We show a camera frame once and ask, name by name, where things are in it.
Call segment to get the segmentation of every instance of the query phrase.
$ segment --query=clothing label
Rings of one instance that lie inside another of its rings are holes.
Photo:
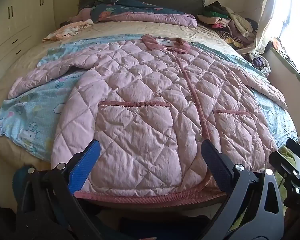
[[[156,39],[156,41],[159,44],[164,45],[164,46],[173,46],[173,41],[169,41],[169,40],[166,40],[166,39]]]

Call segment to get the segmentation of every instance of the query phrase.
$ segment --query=blue gripper pad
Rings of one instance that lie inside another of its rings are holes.
[[[71,194],[81,190],[84,182],[90,174],[92,167],[100,156],[100,143],[93,139],[89,145],[84,149],[83,156],[77,162],[69,175],[68,188]]]

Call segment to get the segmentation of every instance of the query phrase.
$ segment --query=pink quilted jacket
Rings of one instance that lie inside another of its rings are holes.
[[[277,147],[249,87],[286,109],[282,93],[214,54],[174,41],[166,48],[146,35],[93,45],[13,85],[9,98],[73,65],[90,69],[63,109],[52,151],[53,168],[93,138],[100,142],[100,158],[77,197],[173,206],[221,196],[201,156],[204,139],[249,170],[268,165]]]

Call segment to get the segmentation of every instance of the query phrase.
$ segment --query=light blue blanket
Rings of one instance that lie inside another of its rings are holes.
[[[39,61],[37,66],[57,60],[66,54],[77,52],[89,45],[140,39],[141,36],[139,34],[124,34],[64,44],[58,48],[49,49],[47,55]],[[192,45],[215,53],[219,57],[244,68],[251,75],[257,75],[266,80],[260,71],[240,57],[223,54],[197,42],[192,43]],[[0,135],[10,138],[15,144],[23,147],[32,155],[50,162],[54,134],[62,108],[80,76],[85,72],[86,70],[72,68],[56,80],[31,89],[18,98],[5,100],[0,109]],[[288,138],[298,139],[296,129],[287,111],[259,92],[255,90],[252,92],[268,120],[269,130],[278,147],[283,145]]]

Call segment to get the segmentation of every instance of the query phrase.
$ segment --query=white wardrobe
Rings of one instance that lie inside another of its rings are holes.
[[[0,0],[0,78],[55,29],[53,0]]]

